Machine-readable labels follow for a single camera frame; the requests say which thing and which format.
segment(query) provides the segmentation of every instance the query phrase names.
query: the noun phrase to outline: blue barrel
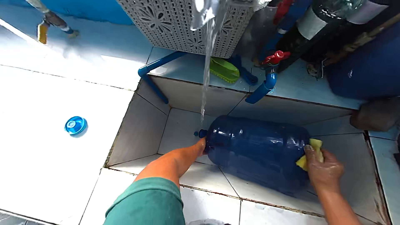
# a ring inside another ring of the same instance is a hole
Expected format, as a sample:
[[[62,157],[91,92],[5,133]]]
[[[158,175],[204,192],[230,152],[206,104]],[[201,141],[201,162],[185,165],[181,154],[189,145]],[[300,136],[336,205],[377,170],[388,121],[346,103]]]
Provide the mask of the blue barrel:
[[[373,100],[400,95],[400,22],[340,62],[327,66],[333,93]]]
[[[309,141],[303,127],[220,116],[210,125],[205,151],[224,171],[293,195],[309,182],[296,165]]]

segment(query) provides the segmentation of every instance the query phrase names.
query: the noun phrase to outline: fingernail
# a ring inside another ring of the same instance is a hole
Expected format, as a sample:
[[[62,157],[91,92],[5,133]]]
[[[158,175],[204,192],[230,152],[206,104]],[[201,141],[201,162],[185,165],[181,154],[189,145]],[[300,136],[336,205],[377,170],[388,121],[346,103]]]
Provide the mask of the fingernail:
[[[311,147],[311,145],[305,145],[304,150],[313,151],[314,149]]]

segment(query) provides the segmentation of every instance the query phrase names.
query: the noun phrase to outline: gray plastic basket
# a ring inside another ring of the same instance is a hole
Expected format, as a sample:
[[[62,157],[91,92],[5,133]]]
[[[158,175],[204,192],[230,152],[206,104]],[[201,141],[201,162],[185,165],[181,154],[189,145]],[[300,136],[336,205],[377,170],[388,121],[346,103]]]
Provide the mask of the gray plastic basket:
[[[205,54],[206,26],[190,30],[192,0],[117,0],[140,31],[154,45]],[[253,15],[251,0],[228,6],[215,41],[213,56],[229,58]]]

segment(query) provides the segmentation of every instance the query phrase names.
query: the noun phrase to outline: hand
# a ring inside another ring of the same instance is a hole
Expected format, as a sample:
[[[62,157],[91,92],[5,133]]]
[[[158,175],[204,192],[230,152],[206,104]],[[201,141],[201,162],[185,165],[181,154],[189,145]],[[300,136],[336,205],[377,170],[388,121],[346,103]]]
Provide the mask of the hand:
[[[198,147],[199,151],[198,156],[205,155],[204,149],[206,147],[206,137],[203,137],[200,140],[198,140],[198,142],[195,145]]]
[[[310,145],[304,146],[304,151],[307,157],[308,176],[317,194],[325,191],[340,193],[339,180],[344,173],[343,164],[326,149],[321,149],[324,155],[323,163],[317,160],[316,151]]]

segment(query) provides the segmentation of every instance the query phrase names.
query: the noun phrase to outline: water stream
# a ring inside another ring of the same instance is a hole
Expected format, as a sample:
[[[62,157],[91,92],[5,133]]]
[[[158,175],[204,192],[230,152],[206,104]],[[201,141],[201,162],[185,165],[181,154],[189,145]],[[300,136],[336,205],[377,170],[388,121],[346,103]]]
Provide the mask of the water stream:
[[[203,88],[201,97],[201,117],[200,117],[200,128],[203,128],[204,114],[206,112],[206,93],[208,90],[208,85],[210,83],[210,60],[212,52],[214,51],[215,39],[217,34],[222,28],[222,24],[225,18],[226,9],[228,7],[229,0],[221,0],[218,7],[218,11],[214,18],[207,22],[207,34],[206,34],[206,61],[204,63],[204,73],[203,73]]]

